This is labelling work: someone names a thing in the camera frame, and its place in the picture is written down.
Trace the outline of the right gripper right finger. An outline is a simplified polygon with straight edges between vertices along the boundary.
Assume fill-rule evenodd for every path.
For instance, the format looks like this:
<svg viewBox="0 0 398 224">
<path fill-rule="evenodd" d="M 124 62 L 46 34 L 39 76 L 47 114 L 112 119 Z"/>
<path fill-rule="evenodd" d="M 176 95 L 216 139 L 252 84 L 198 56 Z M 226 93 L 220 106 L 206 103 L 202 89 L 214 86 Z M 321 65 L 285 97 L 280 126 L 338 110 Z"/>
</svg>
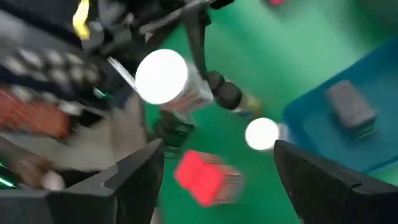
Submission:
<svg viewBox="0 0 398 224">
<path fill-rule="evenodd" d="M 274 162 L 299 220 L 397 224 L 397 187 L 277 140 Z"/>
</svg>

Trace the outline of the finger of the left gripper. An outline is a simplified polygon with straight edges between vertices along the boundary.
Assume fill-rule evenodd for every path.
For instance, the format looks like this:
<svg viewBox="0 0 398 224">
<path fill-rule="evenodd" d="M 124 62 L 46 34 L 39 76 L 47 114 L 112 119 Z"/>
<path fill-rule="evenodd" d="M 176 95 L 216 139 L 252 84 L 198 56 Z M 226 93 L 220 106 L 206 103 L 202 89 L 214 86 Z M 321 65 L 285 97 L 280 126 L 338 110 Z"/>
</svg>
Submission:
<svg viewBox="0 0 398 224">
<path fill-rule="evenodd" d="M 211 23 L 205 1 L 191 1 L 183 9 L 183 24 L 193 61 L 202 77 L 208 72 L 205 62 L 205 29 Z"/>
</svg>

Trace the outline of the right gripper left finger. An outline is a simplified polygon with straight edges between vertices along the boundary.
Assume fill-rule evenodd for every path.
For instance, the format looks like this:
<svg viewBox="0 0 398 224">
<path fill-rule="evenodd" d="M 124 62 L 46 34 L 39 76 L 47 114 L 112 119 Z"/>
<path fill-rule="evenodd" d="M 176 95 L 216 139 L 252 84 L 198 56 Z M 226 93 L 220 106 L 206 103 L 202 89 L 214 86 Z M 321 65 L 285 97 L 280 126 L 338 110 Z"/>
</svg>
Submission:
<svg viewBox="0 0 398 224">
<path fill-rule="evenodd" d="M 1 223 L 150 223 L 164 174 L 155 139 L 63 190 L 2 190 Z"/>
</svg>

